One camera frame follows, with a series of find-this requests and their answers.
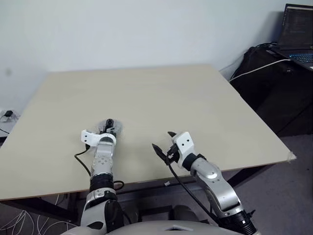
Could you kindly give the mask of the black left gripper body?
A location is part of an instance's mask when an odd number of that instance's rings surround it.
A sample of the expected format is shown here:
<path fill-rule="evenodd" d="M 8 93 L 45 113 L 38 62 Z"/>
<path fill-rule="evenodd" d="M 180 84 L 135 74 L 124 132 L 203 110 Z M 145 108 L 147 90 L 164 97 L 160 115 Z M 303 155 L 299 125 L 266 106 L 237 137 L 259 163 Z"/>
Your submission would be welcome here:
<path fill-rule="evenodd" d="M 109 118 L 104 125 L 104 133 L 115 134 L 114 120 Z"/>

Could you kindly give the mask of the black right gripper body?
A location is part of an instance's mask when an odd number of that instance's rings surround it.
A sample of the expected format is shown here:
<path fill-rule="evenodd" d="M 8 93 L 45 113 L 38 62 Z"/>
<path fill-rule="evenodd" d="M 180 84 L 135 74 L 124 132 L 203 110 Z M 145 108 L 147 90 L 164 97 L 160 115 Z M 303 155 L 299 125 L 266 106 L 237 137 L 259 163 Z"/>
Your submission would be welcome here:
<path fill-rule="evenodd" d="M 173 162 L 178 163 L 179 158 L 179 148 L 176 144 L 173 144 L 167 151 L 167 154 L 165 156 L 165 163 L 166 165 L 170 165 Z"/>

